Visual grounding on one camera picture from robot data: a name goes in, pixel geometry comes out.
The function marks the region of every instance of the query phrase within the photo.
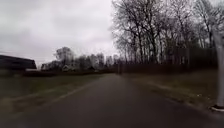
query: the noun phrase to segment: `building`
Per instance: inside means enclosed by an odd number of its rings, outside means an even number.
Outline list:
[[[0,55],[0,70],[25,71],[26,69],[37,69],[35,61],[25,58]]]

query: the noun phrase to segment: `white post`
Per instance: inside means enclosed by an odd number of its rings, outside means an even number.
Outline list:
[[[215,17],[212,14],[213,7],[208,0],[201,0],[204,5],[205,11],[209,16],[209,22],[212,29],[212,35],[216,45],[216,51],[218,56],[218,97],[217,106],[218,109],[224,109],[224,40],[222,35],[218,31],[218,26],[215,23]]]

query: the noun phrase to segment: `asphalt road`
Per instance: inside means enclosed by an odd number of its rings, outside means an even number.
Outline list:
[[[90,85],[4,127],[223,128],[200,111],[151,94],[116,75]]]

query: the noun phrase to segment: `grass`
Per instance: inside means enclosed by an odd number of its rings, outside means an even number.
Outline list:
[[[0,116],[36,108],[101,76],[1,77]]]
[[[217,71],[206,70],[178,75],[129,74],[128,78],[153,92],[179,102],[207,108],[215,104]]]

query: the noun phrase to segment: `overcast sky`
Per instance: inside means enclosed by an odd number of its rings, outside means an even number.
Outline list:
[[[0,54],[37,64],[63,46],[77,55],[112,55],[111,14],[111,0],[0,0]]]

